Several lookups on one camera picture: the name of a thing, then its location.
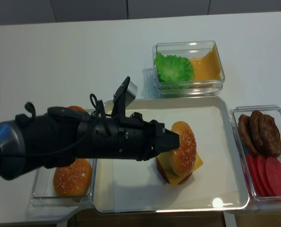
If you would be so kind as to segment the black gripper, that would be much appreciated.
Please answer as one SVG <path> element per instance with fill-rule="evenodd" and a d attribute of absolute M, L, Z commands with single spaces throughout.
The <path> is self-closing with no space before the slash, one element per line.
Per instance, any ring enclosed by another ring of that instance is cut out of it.
<path fill-rule="evenodd" d="M 103 125 L 103 118 L 90 114 L 80 122 L 77 139 L 77 158 L 131 159 L 147 161 L 161 153 L 179 148 L 179 135 L 165 128 L 164 123 L 145 122 L 140 113 L 133 117 L 106 118 L 110 134 Z"/>

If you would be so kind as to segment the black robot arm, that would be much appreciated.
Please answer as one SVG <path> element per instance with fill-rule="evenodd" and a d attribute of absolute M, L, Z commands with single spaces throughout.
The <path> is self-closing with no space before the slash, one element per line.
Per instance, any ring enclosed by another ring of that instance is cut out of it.
<path fill-rule="evenodd" d="M 50 107 L 47 113 L 0 123 L 0 177 L 64 167 L 77 158 L 146 161 L 178 148 L 179 135 L 140 113 L 110 116 Z"/>

